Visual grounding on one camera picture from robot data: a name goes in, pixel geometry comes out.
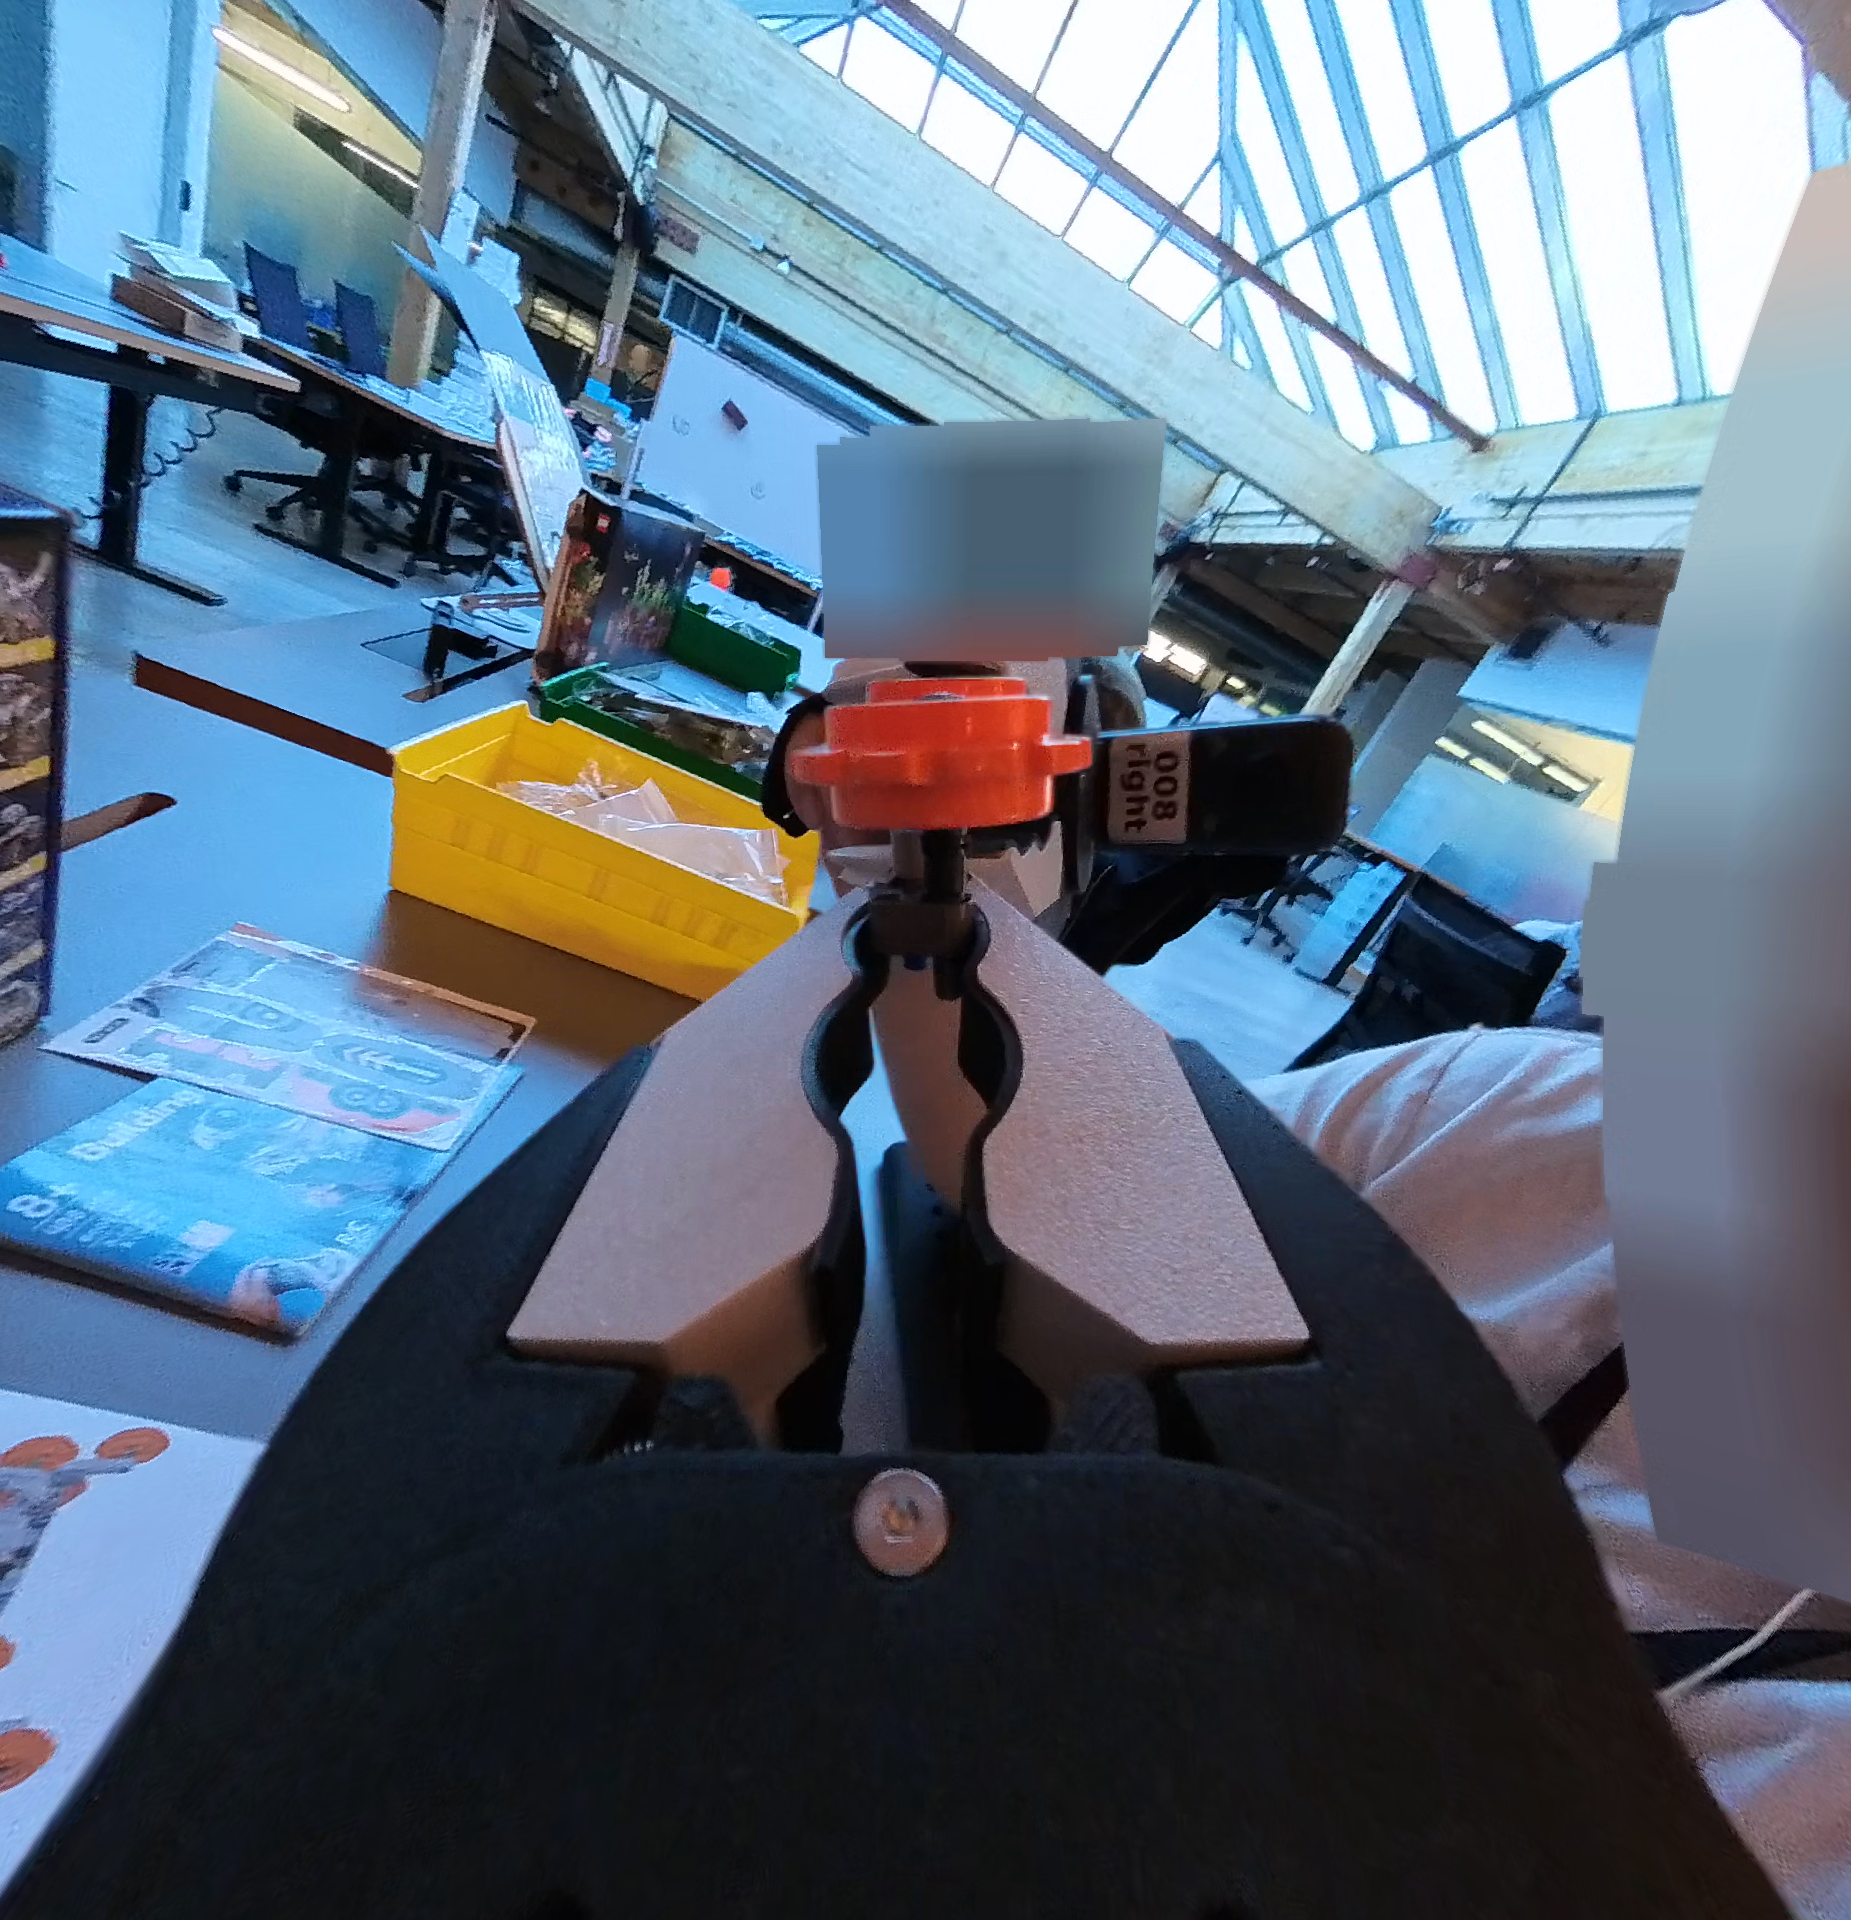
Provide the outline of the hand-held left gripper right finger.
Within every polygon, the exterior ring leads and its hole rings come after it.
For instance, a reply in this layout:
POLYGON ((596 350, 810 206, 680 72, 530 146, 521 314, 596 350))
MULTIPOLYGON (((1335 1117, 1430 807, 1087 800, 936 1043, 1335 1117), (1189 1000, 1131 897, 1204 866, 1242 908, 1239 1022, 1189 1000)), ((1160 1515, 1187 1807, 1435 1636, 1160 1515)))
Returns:
POLYGON ((1093 1380, 1299 1359, 1311 1331, 1154 1021, 985 884, 957 1003, 925 977, 935 1283, 968 1447, 1043 1447, 1093 1380))

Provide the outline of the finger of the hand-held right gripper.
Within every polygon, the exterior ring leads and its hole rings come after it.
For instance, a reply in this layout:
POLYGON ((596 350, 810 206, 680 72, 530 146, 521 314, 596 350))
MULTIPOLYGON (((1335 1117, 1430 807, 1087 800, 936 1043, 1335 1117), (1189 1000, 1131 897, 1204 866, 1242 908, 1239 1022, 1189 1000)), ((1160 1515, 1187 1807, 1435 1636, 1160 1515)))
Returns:
POLYGON ((1081 897, 1061 829, 973 829, 968 884, 985 920, 987 948, 1029 940, 1038 929, 1063 948, 1081 897))

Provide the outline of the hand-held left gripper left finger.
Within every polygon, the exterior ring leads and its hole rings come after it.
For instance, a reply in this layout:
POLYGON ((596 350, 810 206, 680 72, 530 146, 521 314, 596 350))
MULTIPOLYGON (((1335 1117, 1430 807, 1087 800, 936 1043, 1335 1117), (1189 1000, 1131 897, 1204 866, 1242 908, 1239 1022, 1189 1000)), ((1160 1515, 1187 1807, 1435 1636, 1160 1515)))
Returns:
POLYGON ((768 1447, 849 1451, 868 1245, 841 1113, 873 1069, 864 904, 841 894, 650 1046, 513 1313, 520 1358, 622 1387, 591 1453, 650 1443, 679 1380, 718 1380, 768 1447))

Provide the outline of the orange toy wheel with axle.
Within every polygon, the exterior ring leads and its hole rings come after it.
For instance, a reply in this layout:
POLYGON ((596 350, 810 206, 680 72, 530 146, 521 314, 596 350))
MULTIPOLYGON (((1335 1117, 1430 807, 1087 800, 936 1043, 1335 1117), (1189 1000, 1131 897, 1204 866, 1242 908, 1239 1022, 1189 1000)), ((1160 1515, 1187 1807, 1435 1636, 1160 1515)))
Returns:
POLYGON ((932 967, 948 995, 975 943, 969 866, 1044 846, 1093 746, 1024 679, 925 675, 877 679, 814 723, 790 720, 775 755, 786 800, 818 804, 814 820, 792 811, 800 826, 886 837, 889 878, 871 886, 865 945, 932 967))

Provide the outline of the dark grey desk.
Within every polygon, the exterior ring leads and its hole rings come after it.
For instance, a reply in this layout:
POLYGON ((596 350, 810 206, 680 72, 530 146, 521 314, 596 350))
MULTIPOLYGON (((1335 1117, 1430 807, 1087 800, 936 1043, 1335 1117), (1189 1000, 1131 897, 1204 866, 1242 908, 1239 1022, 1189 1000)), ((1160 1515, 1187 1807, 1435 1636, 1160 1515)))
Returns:
POLYGON ((303 1338, 278 1343, 0 1249, 0 1389, 269 1437, 350 1323, 448 1211, 692 1000, 390 887, 390 779, 77 665, 66 808, 170 807, 64 855, 42 1029, 0 1051, 0 1164, 91 1117, 125 1076, 47 1049, 210 936, 275 936, 528 1014, 521 1077, 303 1338))

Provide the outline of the dark desk with brown edge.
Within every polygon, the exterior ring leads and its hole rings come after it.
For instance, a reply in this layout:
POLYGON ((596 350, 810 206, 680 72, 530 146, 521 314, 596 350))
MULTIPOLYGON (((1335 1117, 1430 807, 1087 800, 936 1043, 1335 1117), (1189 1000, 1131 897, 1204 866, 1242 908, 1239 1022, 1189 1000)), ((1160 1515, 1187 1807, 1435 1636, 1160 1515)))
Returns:
POLYGON ((527 647, 442 654, 424 675, 431 614, 416 599, 154 641, 131 681, 186 707, 390 776, 411 739, 470 723, 528 696, 527 647))

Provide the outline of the white top standing desk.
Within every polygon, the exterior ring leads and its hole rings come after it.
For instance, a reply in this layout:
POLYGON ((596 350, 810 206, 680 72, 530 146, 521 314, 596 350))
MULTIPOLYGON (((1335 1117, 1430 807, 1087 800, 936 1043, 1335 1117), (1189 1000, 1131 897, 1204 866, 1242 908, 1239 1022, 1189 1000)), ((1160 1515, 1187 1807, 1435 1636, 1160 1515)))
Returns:
POLYGON ((299 394, 297 379, 260 357, 158 332, 97 279, 21 239, 0 239, 0 256, 0 362, 83 379, 108 397, 97 536, 77 550, 143 584, 219 607, 219 592, 150 566, 138 552, 152 398, 255 415, 260 397, 299 394))

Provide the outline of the yellow plastic bin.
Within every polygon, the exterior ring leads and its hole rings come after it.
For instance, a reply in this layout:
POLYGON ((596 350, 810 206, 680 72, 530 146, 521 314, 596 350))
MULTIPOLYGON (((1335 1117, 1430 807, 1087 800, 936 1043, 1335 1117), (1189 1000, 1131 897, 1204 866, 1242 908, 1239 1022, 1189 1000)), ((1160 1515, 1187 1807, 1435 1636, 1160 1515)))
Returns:
POLYGON ((786 904, 632 851, 535 808, 513 783, 654 779, 687 818, 764 829, 758 804, 528 706, 493 707, 390 752, 390 886, 528 940, 703 1000, 808 919, 814 842, 779 837, 786 904))

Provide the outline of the clear plastic parts bags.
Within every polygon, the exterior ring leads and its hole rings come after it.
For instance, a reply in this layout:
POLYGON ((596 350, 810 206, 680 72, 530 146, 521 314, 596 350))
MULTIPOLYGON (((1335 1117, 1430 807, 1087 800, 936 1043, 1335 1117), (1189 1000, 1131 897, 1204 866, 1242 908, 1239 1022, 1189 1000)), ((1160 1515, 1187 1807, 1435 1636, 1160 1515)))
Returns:
POLYGON ((790 902, 786 858, 774 829, 727 826, 686 814, 654 779, 608 779, 592 763, 576 779, 503 779, 496 792, 747 897, 778 906, 790 902))

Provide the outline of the green plastic bin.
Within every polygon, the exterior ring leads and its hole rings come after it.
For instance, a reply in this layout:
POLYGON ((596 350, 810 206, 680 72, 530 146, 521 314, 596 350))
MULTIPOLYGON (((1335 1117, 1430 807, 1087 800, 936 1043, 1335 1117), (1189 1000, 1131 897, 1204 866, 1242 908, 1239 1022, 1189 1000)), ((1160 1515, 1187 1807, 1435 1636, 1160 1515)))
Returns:
POLYGON ((801 654, 795 643, 753 624, 727 624, 697 604, 680 604, 672 613, 666 650, 701 677, 774 700, 800 684, 801 654))
POLYGON ((745 800, 758 800, 788 696, 733 689, 672 659, 592 664, 539 686, 549 723, 573 723, 745 800))

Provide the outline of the sticker sheet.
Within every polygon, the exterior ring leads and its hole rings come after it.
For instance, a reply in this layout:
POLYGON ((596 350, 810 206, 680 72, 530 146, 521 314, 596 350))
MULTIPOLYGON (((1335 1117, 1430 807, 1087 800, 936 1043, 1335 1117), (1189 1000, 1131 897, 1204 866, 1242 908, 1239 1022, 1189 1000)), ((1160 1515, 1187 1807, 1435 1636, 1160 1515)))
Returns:
POLYGON ((534 1029, 527 1014, 237 926, 47 1046, 445 1154, 508 1092, 534 1029))

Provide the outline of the blue instruction booklet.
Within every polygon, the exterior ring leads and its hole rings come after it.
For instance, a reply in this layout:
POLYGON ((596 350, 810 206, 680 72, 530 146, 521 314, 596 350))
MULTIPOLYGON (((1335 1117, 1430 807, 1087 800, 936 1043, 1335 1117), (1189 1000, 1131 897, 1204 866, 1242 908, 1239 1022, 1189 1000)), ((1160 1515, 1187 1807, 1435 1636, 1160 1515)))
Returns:
POLYGON ((409 1139, 158 1077, 0 1164, 0 1247, 294 1338, 445 1164, 409 1139))

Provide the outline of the dark flower print box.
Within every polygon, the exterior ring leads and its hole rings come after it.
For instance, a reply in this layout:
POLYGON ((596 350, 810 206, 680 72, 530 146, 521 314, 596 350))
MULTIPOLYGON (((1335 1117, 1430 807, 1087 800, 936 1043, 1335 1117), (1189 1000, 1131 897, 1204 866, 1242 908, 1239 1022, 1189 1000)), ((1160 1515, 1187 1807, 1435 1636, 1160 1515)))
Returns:
POLYGON ((583 486, 567 513, 543 590, 534 684, 666 653, 703 533, 694 519, 583 486))

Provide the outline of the white partition board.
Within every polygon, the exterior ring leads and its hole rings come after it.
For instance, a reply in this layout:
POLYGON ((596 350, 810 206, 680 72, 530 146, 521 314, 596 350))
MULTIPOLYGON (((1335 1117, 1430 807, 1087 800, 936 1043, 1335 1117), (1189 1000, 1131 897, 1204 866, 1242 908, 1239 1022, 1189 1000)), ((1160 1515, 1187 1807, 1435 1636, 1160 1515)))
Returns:
POLYGON ((813 517, 818 452, 898 423, 845 389, 786 387, 675 331, 639 432, 634 483, 732 531, 753 517, 813 517))

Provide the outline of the tilted cardboard board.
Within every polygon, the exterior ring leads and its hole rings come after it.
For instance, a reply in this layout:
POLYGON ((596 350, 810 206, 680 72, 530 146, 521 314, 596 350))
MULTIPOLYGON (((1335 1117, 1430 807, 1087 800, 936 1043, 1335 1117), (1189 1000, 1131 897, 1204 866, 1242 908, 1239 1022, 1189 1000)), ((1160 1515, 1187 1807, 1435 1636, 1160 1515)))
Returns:
POLYGON ((583 467, 573 423, 537 362, 520 364, 498 348, 480 348, 496 405, 498 455, 517 516, 530 572, 550 589, 567 519, 583 492, 583 467))

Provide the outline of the open white instruction booklet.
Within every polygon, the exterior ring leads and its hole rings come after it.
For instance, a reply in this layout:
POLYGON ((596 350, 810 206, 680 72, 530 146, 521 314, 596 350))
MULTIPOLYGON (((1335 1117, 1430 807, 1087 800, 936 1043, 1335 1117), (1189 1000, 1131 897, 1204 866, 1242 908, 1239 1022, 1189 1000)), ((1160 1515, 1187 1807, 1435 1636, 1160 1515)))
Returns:
POLYGON ((0 1389, 0 1894, 168 1649, 260 1453, 0 1389))

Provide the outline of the dark blue toy box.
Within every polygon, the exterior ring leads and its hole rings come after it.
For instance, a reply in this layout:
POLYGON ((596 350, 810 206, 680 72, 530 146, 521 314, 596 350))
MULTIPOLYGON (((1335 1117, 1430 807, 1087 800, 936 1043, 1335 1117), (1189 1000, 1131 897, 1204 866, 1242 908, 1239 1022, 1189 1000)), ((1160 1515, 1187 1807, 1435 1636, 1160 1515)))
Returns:
POLYGON ((70 519, 0 483, 0 1051, 51 1003, 64 851, 70 519))

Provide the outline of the stack of cardboard boxes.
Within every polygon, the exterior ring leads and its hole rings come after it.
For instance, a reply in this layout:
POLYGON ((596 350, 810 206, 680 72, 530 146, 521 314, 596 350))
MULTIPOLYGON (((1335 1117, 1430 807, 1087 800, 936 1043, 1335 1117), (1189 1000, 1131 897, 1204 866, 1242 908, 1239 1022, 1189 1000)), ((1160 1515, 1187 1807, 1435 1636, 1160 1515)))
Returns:
POLYGON ((189 343, 243 353, 251 328, 234 281, 206 257, 164 243, 118 234, 121 271, 109 298, 157 331, 189 343))

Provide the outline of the ceiling light strip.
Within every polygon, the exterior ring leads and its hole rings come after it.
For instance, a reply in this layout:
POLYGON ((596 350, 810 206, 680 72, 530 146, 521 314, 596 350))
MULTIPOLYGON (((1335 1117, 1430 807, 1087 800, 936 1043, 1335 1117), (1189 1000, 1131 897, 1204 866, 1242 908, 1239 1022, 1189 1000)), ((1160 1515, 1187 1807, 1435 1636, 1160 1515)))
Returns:
POLYGON ((258 75, 283 95, 320 107, 323 114, 350 114, 352 97, 334 83, 334 70, 323 57, 315 57, 301 41, 271 31, 265 22, 235 16, 214 27, 219 59, 258 75))

